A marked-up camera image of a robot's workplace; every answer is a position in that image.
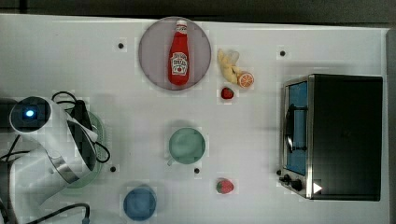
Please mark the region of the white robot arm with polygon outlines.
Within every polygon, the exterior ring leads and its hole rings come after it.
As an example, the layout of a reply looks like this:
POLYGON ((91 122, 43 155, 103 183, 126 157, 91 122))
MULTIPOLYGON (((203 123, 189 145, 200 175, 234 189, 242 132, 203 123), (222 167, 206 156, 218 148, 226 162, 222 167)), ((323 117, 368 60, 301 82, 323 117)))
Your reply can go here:
POLYGON ((37 148, 12 162, 8 201, 18 224, 39 216, 39 206, 92 172, 97 134, 51 99, 30 96, 14 105, 11 127, 37 148))

